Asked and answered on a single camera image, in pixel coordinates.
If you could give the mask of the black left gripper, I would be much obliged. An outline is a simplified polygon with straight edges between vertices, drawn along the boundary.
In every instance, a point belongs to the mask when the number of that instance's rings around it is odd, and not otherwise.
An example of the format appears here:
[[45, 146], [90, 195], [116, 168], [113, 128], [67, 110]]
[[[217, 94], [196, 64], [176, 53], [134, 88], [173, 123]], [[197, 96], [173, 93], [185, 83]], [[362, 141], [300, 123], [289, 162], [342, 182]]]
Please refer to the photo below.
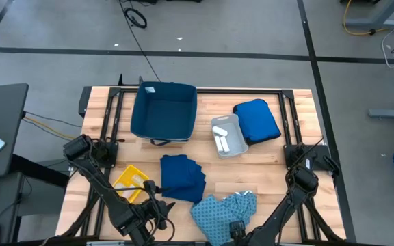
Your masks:
[[160, 230], [166, 229], [166, 215], [172, 210], [176, 203], [159, 200], [145, 200], [141, 203], [143, 211], [147, 219], [154, 219], [156, 228]]

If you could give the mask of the light blue patterned gown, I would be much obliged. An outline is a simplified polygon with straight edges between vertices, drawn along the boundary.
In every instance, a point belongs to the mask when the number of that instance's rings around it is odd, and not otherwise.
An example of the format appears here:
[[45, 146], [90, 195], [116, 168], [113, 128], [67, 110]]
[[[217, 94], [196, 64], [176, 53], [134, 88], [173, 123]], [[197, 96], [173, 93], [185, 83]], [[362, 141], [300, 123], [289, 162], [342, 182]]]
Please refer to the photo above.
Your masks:
[[251, 191], [236, 192], [218, 200], [209, 195], [191, 208], [191, 216], [212, 246], [231, 240], [229, 225], [234, 221], [250, 223], [257, 211], [257, 196]]

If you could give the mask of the navy scrub cloth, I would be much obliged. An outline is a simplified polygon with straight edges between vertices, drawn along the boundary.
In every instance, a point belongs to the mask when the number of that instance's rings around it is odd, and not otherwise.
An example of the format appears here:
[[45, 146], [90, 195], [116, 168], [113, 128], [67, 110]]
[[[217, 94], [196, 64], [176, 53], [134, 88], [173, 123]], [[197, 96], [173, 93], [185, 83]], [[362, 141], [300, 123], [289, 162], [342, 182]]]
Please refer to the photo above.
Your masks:
[[187, 155], [160, 158], [162, 196], [199, 203], [206, 186], [202, 167]]

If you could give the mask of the yellow plastic basket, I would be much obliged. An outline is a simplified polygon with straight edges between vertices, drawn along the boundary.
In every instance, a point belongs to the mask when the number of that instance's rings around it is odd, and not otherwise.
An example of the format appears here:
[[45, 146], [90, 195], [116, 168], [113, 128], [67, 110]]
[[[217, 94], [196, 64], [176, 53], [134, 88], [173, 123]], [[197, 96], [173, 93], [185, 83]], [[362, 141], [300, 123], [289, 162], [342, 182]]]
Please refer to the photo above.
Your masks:
[[120, 189], [121, 191], [126, 189], [134, 190], [133, 195], [129, 199], [127, 199], [128, 202], [130, 203], [133, 203], [141, 192], [141, 190], [135, 189], [135, 187], [140, 187], [140, 186], [135, 184], [131, 179], [132, 176], [135, 174], [141, 176], [144, 179], [144, 181], [149, 180], [149, 177], [143, 172], [141, 172], [138, 168], [136, 168], [133, 165], [128, 165], [127, 168], [123, 171], [123, 173], [121, 173], [120, 177], [113, 184], [113, 187], [115, 189]]

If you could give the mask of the grey plastic bin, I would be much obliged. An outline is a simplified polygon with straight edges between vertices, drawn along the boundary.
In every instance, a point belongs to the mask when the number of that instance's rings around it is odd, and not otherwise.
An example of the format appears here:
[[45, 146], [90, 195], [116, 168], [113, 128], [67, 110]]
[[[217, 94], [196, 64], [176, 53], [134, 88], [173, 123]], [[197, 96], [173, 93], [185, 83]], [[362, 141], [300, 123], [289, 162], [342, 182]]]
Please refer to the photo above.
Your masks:
[[217, 118], [213, 118], [211, 120], [211, 132], [214, 138], [217, 134], [215, 134], [212, 131], [213, 126], [218, 126], [228, 131], [226, 140], [230, 148], [230, 152], [224, 152], [224, 151], [218, 152], [217, 146], [215, 145], [217, 154], [221, 159], [238, 156], [240, 154], [245, 153], [248, 150], [248, 145], [246, 144], [243, 138], [243, 134], [239, 126], [239, 118], [237, 115], [230, 114], [230, 115], [224, 115]]

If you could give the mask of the navy fabric storage bin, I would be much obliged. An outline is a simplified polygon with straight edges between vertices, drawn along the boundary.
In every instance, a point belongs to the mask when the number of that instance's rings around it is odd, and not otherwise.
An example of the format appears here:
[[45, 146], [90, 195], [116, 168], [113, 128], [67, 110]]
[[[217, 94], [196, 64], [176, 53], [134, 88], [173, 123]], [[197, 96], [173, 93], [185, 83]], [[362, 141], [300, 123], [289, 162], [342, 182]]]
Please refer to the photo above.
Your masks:
[[193, 85], [140, 79], [130, 131], [155, 146], [186, 142], [193, 133], [197, 106]]

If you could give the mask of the bright blue folded pad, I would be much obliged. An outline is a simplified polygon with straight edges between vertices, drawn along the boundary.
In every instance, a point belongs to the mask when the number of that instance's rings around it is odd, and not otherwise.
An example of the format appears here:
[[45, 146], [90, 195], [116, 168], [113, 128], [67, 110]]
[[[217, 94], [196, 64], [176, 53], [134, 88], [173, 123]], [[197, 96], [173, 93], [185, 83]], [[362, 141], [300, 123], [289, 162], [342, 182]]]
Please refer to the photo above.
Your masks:
[[235, 105], [233, 113], [239, 119], [242, 135], [249, 146], [281, 136], [268, 104], [260, 98]]

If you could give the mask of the black box on table edge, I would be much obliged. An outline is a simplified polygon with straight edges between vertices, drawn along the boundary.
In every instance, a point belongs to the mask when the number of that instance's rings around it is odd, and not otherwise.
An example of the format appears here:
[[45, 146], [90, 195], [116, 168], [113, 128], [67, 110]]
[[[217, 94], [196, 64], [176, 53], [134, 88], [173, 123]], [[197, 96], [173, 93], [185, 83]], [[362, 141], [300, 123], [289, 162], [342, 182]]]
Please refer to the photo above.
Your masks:
[[82, 89], [82, 92], [81, 92], [81, 95], [79, 98], [79, 106], [78, 106], [78, 114], [82, 118], [85, 118], [91, 91], [92, 91], [92, 88], [90, 86], [85, 86]]

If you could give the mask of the black computer desk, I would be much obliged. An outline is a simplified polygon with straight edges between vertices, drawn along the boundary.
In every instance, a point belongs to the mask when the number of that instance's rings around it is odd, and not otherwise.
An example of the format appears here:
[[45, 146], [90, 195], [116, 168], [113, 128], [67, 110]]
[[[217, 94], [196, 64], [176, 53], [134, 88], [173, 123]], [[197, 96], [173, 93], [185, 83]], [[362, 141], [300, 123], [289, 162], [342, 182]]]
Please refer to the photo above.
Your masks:
[[23, 177], [19, 173], [0, 177], [0, 243], [11, 243], [16, 232], [16, 218]]

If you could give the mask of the grey metal floor bar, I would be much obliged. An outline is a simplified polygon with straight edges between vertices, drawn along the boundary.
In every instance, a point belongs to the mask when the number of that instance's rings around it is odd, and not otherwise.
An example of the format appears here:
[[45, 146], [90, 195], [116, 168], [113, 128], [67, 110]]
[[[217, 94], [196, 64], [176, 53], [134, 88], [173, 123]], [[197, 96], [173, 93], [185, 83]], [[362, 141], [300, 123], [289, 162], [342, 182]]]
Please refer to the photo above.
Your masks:
[[394, 109], [370, 109], [368, 116], [371, 118], [392, 118], [394, 119]]

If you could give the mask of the dark grey desk top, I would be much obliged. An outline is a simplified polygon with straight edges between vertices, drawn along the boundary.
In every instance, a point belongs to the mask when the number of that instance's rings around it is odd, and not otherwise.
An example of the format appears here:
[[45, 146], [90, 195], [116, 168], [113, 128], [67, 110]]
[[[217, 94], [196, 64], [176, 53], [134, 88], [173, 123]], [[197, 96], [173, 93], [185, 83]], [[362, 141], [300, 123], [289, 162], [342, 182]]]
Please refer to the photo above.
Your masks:
[[0, 85], [0, 139], [5, 142], [0, 150], [0, 176], [10, 170], [28, 89], [26, 83]]

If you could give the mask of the grey metal table base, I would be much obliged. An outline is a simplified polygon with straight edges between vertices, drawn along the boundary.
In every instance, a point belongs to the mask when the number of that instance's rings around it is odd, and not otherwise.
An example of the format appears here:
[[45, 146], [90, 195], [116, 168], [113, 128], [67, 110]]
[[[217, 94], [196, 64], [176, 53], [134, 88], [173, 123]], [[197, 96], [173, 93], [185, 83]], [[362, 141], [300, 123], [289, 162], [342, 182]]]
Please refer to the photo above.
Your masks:
[[372, 18], [347, 18], [350, 5], [357, 0], [341, 0], [341, 2], [345, 1], [347, 5], [343, 14], [343, 26], [366, 29], [394, 28], [394, 19], [391, 18], [391, 15], [394, 13], [394, 0], [388, 0], [382, 9]]

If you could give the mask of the black aluminium table frame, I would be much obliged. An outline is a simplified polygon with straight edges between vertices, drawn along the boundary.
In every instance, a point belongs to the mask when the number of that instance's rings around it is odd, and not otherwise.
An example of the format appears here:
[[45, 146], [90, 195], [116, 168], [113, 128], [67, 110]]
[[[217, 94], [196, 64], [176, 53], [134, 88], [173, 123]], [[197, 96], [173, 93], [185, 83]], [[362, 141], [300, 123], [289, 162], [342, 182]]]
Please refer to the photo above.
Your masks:
[[[285, 135], [290, 136], [293, 144], [297, 144], [295, 132], [300, 129], [304, 144], [313, 145], [322, 138], [317, 119], [312, 91], [292, 90], [294, 106], [298, 116], [294, 123], [291, 113], [289, 90], [284, 94], [271, 94], [277, 89], [246, 89], [246, 88], [198, 88], [198, 109], [196, 122], [190, 140], [187, 143], [169, 143], [165, 146], [154, 146], [147, 139], [142, 139], [130, 131], [131, 114], [135, 101], [137, 86], [129, 86], [130, 92], [123, 96], [122, 111], [118, 127], [118, 138], [125, 139], [119, 143], [116, 166], [110, 174], [113, 184], [128, 165], [145, 173], [160, 185], [160, 158], [165, 155], [186, 154], [202, 167], [206, 175], [204, 197], [214, 195], [221, 200], [236, 191], [250, 190], [257, 195], [257, 211], [251, 217], [246, 231], [261, 225], [270, 216], [287, 190], [285, 174], [287, 172], [283, 147]], [[83, 120], [81, 132], [93, 138], [99, 137], [103, 123], [110, 88], [94, 86], [90, 91], [87, 112]], [[250, 146], [248, 151], [227, 159], [220, 159], [211, 132], [211, 120], [232, 113], [235, 105], [261, 98], [266, 101], [273, 113], [282, 136], [278, 139], [265, 141]], [[280, 98], [286, 109], [287, 119], [281, 117]], [[332, 176], [328, 172], [316, 172], [319, 177], [319, 189], [315, 196], [315, 205], [334, 233], [347, 238], [341, 218], [336, 191]], [[68, 183], [60, 218], [55, 231], [61, 235], [79, 216], [86, 205], [89, 191], [88, 181], [75, 174]], [[169, 213], [169, 219], [175, 224], [174, 241], [205, 241], [204, 234], [194, 223], [190, 208], [191, 202], [165, 198], [166, 202], [176, 202]]]

